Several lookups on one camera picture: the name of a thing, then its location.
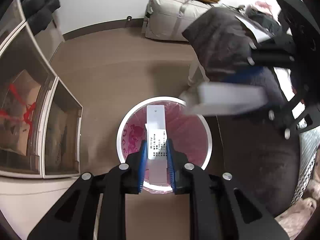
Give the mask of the black puffer jacket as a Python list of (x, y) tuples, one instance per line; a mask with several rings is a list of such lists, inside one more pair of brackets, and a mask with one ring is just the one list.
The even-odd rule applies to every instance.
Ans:
[(20, 0), (25, 19), (33, 35), (45, 30), (60, 7), (59, 0)]

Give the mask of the white drawer storage unit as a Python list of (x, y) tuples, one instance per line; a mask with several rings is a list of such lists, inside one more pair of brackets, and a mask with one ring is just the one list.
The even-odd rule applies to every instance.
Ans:
[(82, 113), (13, 0), (1, 18), (1, 175), (78, 176)]

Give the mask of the houndstooth grey bed cover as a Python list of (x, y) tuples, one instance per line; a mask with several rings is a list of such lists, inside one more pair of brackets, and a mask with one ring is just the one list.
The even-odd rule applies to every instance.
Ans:
[[(253, 24), (249, 23), (248, 20), (245, 20), (243, 17), (236, 16), (236, 18), (243, 23), (247, 29), (253, 31), (255, 37), (258, 37), (258, 42), (267, 40), (267, 34), (262, 34), (257, 27), (253, 27)], [(279, 81), (279, 86), (281, 91), (284, 93), (285, 98), (289, 101), (294, 96), (292, 90), (292, 82), (291, 82), (291, 71), (288, 69), (273, 68), (276, 79)], [(294, 117), (294, 121), (296, 121), (300, 114), (305, 110), (304, 104), (301, 102), (298, 103), (297, 106), (293, 108), (291, 111)], [(297, 128), (306, 128), (307, 123), (305, 118), (300, 120), (297, 124)], [(311, 172), (313, 166), (315, 164), (316, 159), (316, 151), (319, 145), (319, 128), (313, 128), (307, 132), (304, 132), (299, 135), (300, 142), (300, 165), (299, 165), (299, 175), (298, 175), (298, 183), (292, 198), (291, 205), (293, 205), (299, 198), (302, 197), (308, 182), (311, 178)]]

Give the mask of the white long cardboard box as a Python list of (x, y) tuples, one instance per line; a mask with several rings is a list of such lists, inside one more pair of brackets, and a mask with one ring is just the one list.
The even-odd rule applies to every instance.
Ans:
[(263, 87), (224, 82), (202, 82), (180, 95), (187, 114), (239, 115), (264, 107), (268, 97)]

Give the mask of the dark grey mattress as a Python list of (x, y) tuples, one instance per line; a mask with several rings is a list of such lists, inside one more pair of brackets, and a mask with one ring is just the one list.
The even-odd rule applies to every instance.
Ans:
[(244, 19), (213, 7), (183, 32), (208, 77), (191, 89), (188, 108), (217, 117), (225, 170), (277, 216), (298, 184), (300, 139), (285, 139), (268, 119), (286, 99), (267, 63), (249, 63), (254, 35)]

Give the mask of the grey zip storage bag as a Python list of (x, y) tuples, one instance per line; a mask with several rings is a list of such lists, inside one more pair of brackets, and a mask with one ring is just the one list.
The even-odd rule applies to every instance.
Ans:
[(197, 0), (149, 0), (142, 33), (153, 40), (185, 42), (184, 30), (214, 4)]

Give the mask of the white bed leg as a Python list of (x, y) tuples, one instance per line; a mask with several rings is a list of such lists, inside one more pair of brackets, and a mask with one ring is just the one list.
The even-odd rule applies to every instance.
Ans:
[(192, 62), (189, 66), (188, 86), (192, 87), (203, 78), (197, 62)]

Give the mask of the small clear label packet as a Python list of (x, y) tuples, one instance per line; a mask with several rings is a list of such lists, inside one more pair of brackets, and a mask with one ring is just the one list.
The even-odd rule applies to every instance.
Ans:
[(167, 131), (164, 105), (146, 107), (149, 183), (167, 184)]

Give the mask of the white trash bin pink liner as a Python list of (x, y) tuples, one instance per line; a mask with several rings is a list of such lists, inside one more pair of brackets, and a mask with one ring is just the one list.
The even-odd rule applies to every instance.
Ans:
[(205, 169), (212, 155), (212, 134), (201, 115), (187, 115), (186, 103), (178, 98), (159, 96), (146, 99), (124, 116), (116, 138), (119, 161), (146, 144), (143, 189), (155, 194), (171, 193), (168, 140), (188, 162)]

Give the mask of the pink clothes pile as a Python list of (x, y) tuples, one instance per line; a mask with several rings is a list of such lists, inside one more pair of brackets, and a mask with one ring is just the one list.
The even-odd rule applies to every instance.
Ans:
[(245, 13), (248, 15), (248, 13), (253, 10), (262, 12), (263, 14), (273, 15), (272, 6), (266, 2), (257, 1), (254, 4), (249, 4), (245, 9)]

